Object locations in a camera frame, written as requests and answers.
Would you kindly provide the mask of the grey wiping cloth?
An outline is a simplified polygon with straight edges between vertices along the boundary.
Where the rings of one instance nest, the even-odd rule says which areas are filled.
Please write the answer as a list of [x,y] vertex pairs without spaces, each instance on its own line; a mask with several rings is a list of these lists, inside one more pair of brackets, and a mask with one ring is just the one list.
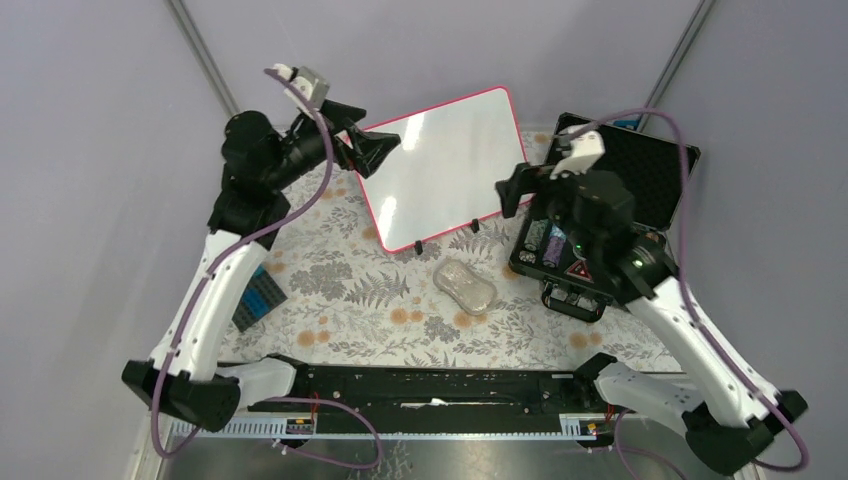
[[445,259],[433,272],[433,283],[469,315],[486,313],[497,299],[496,286],[466,263]]

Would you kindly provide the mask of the pink framed whiteboard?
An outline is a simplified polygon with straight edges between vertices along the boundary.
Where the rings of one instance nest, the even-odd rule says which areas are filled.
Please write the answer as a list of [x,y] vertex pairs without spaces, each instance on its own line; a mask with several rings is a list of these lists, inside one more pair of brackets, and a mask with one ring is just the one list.
[[527,160],[512,97],[495,86],[367,127],[400,138],[359,180],[381,247],[398,253],[501,211],[496,182]]

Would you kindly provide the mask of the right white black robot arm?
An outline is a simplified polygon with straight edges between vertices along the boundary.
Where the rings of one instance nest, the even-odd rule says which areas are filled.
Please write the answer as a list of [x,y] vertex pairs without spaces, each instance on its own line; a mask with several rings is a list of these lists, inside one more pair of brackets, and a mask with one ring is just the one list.
[[799,450],[797,468],[804,469],[810,454],[795,422],[806,400],[777,389],[744,361],[695,302],[681,261],[641,230],[626,183],[597,168],[615,122],[615,115],[559,122],[543,164],[518,165],[496,183],[501,210],[513,217],[520,197],[531,195],[529,219],[562,231],[606,296],[654,332],[691,387],[680,389],[599,353],[574,371],[575,402],[589,412],[609,404],[640,413],[681,435],[703,464],[724,475],[758,464],[786,433]]

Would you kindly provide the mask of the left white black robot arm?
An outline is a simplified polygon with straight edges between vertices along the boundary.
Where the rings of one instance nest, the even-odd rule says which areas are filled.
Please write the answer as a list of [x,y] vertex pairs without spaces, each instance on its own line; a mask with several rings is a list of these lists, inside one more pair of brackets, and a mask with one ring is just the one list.
[[395,133],[361,130],[365,110],[326,101],[314,120],[300,113],[278,132],[265,114],[230,118],[221,148],[221,192],[208,221],[198,269],[171,326],[146,360],[130,360],[123,383],[149,408],[217,432],[234,414],[274,399],[296,411],[310,385],[281,358],[234,367],[218,364],[225,331],[278,231],[297,216],[283,189],[319,165],[368,178],[401,143]]

